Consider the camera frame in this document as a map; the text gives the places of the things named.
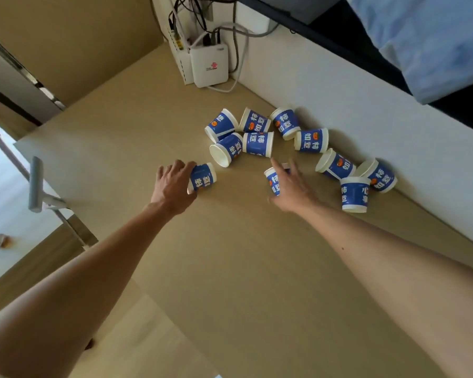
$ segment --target blue cloth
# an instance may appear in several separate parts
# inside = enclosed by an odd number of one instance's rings
[[[473,0],[347,0],[420,103],[473,84]]]

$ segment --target forearm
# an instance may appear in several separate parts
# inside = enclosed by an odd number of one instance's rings
[[[323,205],[298,210],[451,376],[473,376],[473,269]]]
[[[170,220],[152,204],[0,312],[0,373],[66,376]]]

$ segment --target person's left arm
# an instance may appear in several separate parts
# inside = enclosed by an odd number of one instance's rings
[[[0,311],[0,374],[70,374],[89,339],[119,299],[159,231],[191,205],[194,162],[160,167],[151,203],[125,226]]]

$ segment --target person's left hand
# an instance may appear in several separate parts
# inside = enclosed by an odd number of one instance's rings
[[[160,166],[156,172],[156,185],[151,203],[164,204],[172,215],[184,212],[196,199],[196,191],[188,194],[189,176],[196,162],[184,164],[177,159],[166,168]]]

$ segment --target paper cup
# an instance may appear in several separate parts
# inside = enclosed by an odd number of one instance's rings
[[[307,153],[324,153],[328,149],[329,134],[327,128],[296,132],[295,150]]]
[[[283,163],[282,167],[288,174],[291,173],[291,167],[289,166],[289,163]],[[270,167],[269,169],[267,169],[265,171],[265,177],[268,179],[268,182],[270,183],[270,187],[273,193],[276,196],[280,195],[280,185],[278,184],[278,175],[277,175],[277,171],[275,171],[275,168]]]
[[[239,131],[265,133],[270,130],[271,120],[246,107],[240,120]]]
[[[351,161],[337,154],[333,149],[328,149],[321,159],[319,159],[315,170],[321,174],[340,180],[354,175],[356,166]]]
[[[196,190],[208,187],[217,181],[214,166],[212,163],[201,164],[195,166],[189,177],[188,193],[191,194]]]
[[[243,139],[238,133],[231,133],[226,138],[214,145],[210,145],[209,151],[216,163],[227,167],[242,151]]]
[[[205,127],[205,132],[214,143],[226,138],[238,128],[236,118],[227,109],[222,109],[212,122]]]
[[[245,133],[244,152],[271,158],[273,133]]]
[[[376,159],[366,160],[358,167],[354,176],[370,179],[370,185],[381,193],[391,191],[397,183],[394,172]]]
[[[363,214],[368,207],[370,179],[349,176],[340,180],[341,209],[347,212]]]
[[[295,112],[291,109],[276,109],[270,118],[284,140],[294,139],[295,133],[301,130]]]

